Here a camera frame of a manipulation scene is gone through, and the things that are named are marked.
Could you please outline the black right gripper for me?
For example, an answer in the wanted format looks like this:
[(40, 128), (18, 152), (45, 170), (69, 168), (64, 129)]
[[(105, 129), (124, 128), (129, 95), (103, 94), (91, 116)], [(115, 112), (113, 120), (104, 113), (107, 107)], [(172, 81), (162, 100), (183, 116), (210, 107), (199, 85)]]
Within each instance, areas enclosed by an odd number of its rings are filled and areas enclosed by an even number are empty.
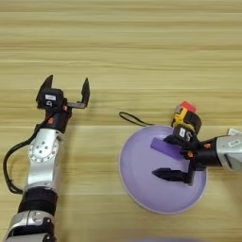
[[(170, 145), (178, 143), (174, 135), (166, 136), (164, 141)], [(190, 147), (183, 147), (181, 155), (189, 161), (186, 173), (170, 168), (158, 168), (153, 170), (152, 174), (168, 182), (183, 182), (192, 185), (196, 171), (204, 171), (207, 166), (221, 166), (221, 161), (218, 159), (216, 151), (216, 138), (197, 142)]]

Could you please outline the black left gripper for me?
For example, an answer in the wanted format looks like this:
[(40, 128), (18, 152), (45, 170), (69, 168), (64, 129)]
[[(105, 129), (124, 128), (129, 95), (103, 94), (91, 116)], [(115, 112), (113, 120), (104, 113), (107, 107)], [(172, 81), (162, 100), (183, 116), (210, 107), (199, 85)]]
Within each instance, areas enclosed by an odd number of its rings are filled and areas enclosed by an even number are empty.
[[(50, 75), (43, 82), (39, 90), (39, 94), (43, 91), (44, 88), (51, 88), (52, 82), (53, 82), (53, 76)], [(72, 110), (85, 109), (89, 102), (90, 92), (91, 91), (90, 91), (89, 79), (86, 78), (82, 85), (81, 102), (76, 102), (76, 103), (67, 102), (67, 103), (64, 103), (60, 108), (57, 108), (57, 107), (52, 109), (47, 108), (45, 110), (45, 119), (43, 121), (42, 128), (58, 130), (61, 133), (65, 133), (68, 121), (72, 116)]]

